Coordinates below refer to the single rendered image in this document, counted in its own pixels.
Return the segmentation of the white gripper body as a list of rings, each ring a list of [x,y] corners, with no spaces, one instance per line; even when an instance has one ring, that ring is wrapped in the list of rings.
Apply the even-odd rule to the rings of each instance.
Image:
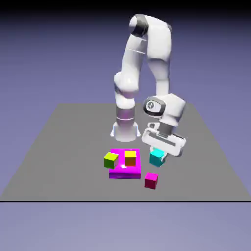
[[[159,131],[149,127],[145,129],[142,135],[142,141],[153,148],[175,157],[182,155],[183,148],[186,144],[186,139],[179,135],[171,134],[163,136]]]

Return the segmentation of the small cyan cube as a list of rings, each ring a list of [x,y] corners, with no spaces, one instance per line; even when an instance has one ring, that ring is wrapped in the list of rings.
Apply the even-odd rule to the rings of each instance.
[[[156,167],[160,167],[165,162],[165,158],[163,157],[164,152],[162,150],[153,149],[149,154],[149,163]]]

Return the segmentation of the small yellow cube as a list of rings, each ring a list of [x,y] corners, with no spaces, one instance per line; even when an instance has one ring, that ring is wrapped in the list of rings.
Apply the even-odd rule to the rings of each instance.
[[[137,154],[135,150],[124,151],[125,166],[136,166]]]

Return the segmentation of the small pink cube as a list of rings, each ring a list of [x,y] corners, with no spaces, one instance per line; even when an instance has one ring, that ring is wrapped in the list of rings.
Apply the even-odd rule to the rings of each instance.
[[[145,188],[156,189],[158,183],[158,173],[147,172],[145,176]]]

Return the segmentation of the small yellow-green cube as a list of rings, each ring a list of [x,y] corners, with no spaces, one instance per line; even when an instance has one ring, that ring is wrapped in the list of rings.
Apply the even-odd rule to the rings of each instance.
[[[108,152],[103,158],[104,167],[114,169],[118,163],[118,154]]]

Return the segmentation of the large magenta box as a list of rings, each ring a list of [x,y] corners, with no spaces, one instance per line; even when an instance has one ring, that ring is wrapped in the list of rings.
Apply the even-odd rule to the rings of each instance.
[[[135,151],[135,166],[125,164],[125,151]],[[110,149],[111,153],[118,155],[118,162],[114,169],[109,169],[110,179],[141,179],[140,149]]]

